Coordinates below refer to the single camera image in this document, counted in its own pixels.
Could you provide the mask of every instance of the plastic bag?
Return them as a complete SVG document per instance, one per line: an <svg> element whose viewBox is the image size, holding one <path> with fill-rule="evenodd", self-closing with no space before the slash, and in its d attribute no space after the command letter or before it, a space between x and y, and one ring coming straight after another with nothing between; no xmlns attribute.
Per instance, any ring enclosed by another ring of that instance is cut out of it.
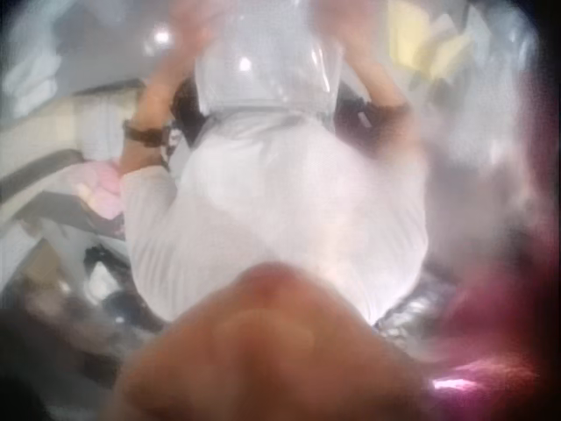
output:
<svg viewBox="0 0 561 421"><path fill-rule="evenodd" d="M220 39L196 63L203 114L287 108L330 116L342 48L312 32L309 0L233 0Z"/></svg>

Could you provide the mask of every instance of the wristwatch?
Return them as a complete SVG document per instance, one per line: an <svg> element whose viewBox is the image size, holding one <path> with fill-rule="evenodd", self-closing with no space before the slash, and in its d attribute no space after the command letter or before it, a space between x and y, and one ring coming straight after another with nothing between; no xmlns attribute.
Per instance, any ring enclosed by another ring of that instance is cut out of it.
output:
<svg viewBox="0 0 561 421"><path fill-rule="evenodd" d="M131 120L123 123L124 137L142 143L146 147L161 147L164 145L165 136L162 129L138 130L131 127Z"/></svg>

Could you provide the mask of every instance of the clothing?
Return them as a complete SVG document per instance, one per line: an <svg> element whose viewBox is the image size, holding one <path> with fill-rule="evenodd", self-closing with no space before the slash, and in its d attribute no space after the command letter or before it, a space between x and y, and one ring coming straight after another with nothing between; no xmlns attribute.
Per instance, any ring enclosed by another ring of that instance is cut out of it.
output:
<svg viewBox="0 0 561 421"><path fill-rule="evenodd" d="M122 180L138 292L173 320L263 262L304 269L373 324L415 286L427 249L424 165L377 162L298 113L230 116L202 136L179 186Z"/></svg>

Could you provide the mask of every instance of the transparent plastic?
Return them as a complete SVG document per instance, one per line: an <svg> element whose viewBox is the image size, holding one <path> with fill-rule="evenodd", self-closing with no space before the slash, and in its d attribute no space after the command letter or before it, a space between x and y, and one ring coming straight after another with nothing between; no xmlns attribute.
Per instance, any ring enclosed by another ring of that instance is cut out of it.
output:
<svg viewBox="0 0 561 421"><path fill-rule="evenodd" d="M309 0L231 0L219 39L196 63L203 114L288 108L331 116L342 48L310 23Z"/></svg>

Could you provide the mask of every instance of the white long-sleeve shirt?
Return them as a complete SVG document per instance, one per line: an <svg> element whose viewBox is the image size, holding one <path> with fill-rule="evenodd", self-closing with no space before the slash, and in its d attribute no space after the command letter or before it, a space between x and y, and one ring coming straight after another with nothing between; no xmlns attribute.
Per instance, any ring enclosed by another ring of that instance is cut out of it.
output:
<svg viewBox="0 0 561 421"><path fill-rule="evenodd" d="M296 113L214 126L176 186L162 167L122 180L138 292L166 320L279 261L374 324L415 286L427 250L424 165L374 161Z"/></svg>

